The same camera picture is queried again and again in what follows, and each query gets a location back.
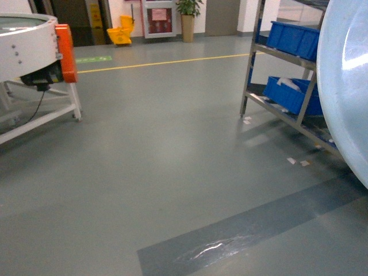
white machine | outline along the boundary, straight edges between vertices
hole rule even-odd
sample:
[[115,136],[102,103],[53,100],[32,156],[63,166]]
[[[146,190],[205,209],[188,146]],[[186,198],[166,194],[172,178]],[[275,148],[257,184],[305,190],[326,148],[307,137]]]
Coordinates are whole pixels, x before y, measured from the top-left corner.
[[318,86],[328,129],[368,188],[368,2],[330,0],[317,54]]
[[[64,81],[66,91],[50,89]],[[80,121],[76,81],[67,25],[43,14],[0,13],[0,124],[12,126],[0,144],[68,112]]]

machine leg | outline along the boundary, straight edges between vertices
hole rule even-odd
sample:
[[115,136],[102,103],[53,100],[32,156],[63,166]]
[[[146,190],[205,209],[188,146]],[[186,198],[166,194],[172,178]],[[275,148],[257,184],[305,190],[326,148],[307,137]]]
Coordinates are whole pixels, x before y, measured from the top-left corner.
[[240,111],[240,118],[243,118],[244,117],[244,114],[246,113],[247,102],[248,102],[248,97],[244,97],[243,107],[242,107],[242,109]]
[[81,121],[82,120],[81,106],[80,106],[81,103],[79,101],[75,83],[67,83],[67,91],[69,93],[71,102],[75,104],[74,116],[78,121]]
[[0,121],[6,121],[8,126],[15,126],[16,122],[19,120],[19,116],[21,115],[21,111],[17,110],[15,112],[9,113],[12,108],[12,101],[8,95],[10,93],[10,89],[6,82],[0,83],[0,111],[5,115],[0,116]]

stainless steel shelf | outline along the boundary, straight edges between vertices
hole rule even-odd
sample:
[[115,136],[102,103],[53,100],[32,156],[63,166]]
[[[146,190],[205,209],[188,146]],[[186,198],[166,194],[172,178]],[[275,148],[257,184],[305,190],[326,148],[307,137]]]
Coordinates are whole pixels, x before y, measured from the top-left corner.
[[262,106],[266,110],[270,111],[272,114],[276,115],[278,118],[280,118],[282,121],[286,122],[288,125],[293,127],[294,129],[301,132],[306,137],[313,140],[318,145],[324,147],[329,152],[333,153],[334,155],[342,158],[339,150],[337,149],[335,143],[332,143],[328,141],[327,139],[323,138],[322,135],[320,135],[318,132],[320,132],[320,129],[312,129],[310,127],[307,127],[304,124],[299,124],[296,117],[292,117],[288,115],[287,113],[283,112],[282,109],[277,108],[275,105],[269,103],[262,97],[256,95],[255,93],[252,93],[251,91],[246,91],[246,97],[256,102],[258,105]]
[[315,71],[316,70],[316,63],[310,60],[302,59],[298,56],[291,55],[289,53],[285,53],[274,48],[255,43],[254,47],[257,51],[261,51],[263,53],[267,53],[271,56],[275,56],[276,58],[283,59],[287,62],[296,64],[298,66],[304,67],[305,69]]
[[[251,99],[254,102],[256,102],[258,105],[265,108],[266,110],[272,112],[272,114],[276,115],[278,118],[280,118],[282,121],[289,124],[294,129],[304,134],[306,137],[313,140],[315,143],[321,145],[329,152],[342,158],[335,143],[330,141],[331,135],[329,135],[327,126],[326,125],[321,126],[319,124],[321,121],[324,122],[323,117],[322,116],[310,117],[310,116],[305,115],[309,100],[312,95],[313,87],[315,86],[317,82],[316,63],[310,60],[302,59],[298,56],[294,56],[289,53],[285,53],[277,49],[268,47],[264,44],[264,41],[265,41],[264,37],[260,36],[260,26],[262,23],[263,11],[265,9],[265,1],[266,0],[258,0],[258,8],[257,8],[257,13],[256,13],[253,37],[252,37],[250,57],[248,60],[246,79],[244,83],[240,115],[241,117],[244,116],[246,112],[247,101],[248,99]],[[306,4],[308,6],[316,7],[324,11],[328,5],[329,0],[300,0],[300,1],[296,0],[296,1]],[[322,23],[323,16],[324,16],[324,13],[321,16],[320,25]],[[306,70],[304,72],[303,78],[307,78],[310,72],[309,70],[313,71],[312,78],[310,80],[311,83],[308,86],[308,90],[305,94],[305,98],[304,98],[301,110],[298,115],[283,112],[281,106],[276,105],[275,103],[262,97],[264,86],[251,82],[257,51],[264,52],[271,56],[275,56],[276,58],[280,58],[282,60],[285,60],[287,62],[290,62],[290,63],[293,63],[295,65],[305,68]]]

wall baseboard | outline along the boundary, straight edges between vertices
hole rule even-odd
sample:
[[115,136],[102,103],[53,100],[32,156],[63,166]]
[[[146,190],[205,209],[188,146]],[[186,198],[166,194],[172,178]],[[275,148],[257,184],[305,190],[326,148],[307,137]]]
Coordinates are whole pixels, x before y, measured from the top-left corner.
[[[205,37],[205,36],[206,36],[205,33],[195,33],[194,34],[194,38]],[[145,39],[143,36],[133,36],[131,37],[131,40],[133,43],[137,43],[137,44],[176,42],[176,41],[182,41],[183,36],[181,34],[178,34],[174,37],[161,37],[157,39]]]
[[[269,30],[264,30],[260,33],[261,36],[268,36],[270,34]],[[237,36],[240,37],[252,37],[253,36],[253,32],[237,32]]]

white paper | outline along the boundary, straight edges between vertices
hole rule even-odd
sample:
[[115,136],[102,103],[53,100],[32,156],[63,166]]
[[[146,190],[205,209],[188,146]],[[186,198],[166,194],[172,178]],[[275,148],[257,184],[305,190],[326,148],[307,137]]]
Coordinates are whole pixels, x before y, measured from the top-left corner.
[[301,164],[303,167],[310,165],[310,163],[309,163],[307,160],[301,161],[301,162],[300,162],[300,164]]
[[294,158],[291,158],[291,157],[287,158],[287,161],[289,161],[291,164],[297,163],[297,161]]
[[166,9],[152,9],[152,20],[153,21],[166,21]]

